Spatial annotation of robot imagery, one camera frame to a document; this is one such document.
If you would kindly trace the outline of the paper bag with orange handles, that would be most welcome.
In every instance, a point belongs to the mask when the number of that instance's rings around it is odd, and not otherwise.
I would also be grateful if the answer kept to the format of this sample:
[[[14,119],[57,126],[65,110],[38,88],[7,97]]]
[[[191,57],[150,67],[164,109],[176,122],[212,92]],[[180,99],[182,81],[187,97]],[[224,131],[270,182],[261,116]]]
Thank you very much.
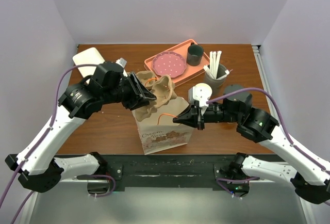
[[[136,120],[135,110],[132,111],[145,155],[186,145],[189,142],[193,128],[172,121],[188,106],[189,103],[184,98],[177,96],[141,122]]]

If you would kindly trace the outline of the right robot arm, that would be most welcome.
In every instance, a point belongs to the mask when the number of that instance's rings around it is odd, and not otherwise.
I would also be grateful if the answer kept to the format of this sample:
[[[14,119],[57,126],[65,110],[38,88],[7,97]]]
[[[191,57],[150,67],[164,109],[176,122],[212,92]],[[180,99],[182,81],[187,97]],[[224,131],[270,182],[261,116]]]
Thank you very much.
[[[329,162],[312,153],[287,131],[280,113],[273,117],[253,107],[252,92],[263,93],[278,109],[272,96],[260,88],[229,85],[221,97],[211,99],[204,84],[189,90],[190,105],[173,123],[203,130],[206,123],[235,123],[244,138],[273,151],[284,164],[267,162],[251,155],[237,153],[229,165],[216,174],[217,183],[233,197],[236,189],[230,183],[244,184],[252,180],[289,184],[302,199],[313,204],[329,204]]]

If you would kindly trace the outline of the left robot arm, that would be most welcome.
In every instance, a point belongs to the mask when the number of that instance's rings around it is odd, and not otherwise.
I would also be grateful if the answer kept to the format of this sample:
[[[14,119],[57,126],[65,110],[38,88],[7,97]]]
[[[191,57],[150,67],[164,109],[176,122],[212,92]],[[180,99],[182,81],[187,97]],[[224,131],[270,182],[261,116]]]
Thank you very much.
[[[93,67],[93,74],[55,96],[52,116],[34,140],[19,154],[6,157],[6,164],[19,174],[23,188],[44,193],[60,181],[76,176],[103,178],[108,163],[99,153],[58,158],[58,150],[103,105],[121,103],[126,109],[135,110],[156,100],[136,74],[126,73],[119,63],[104,62]]]

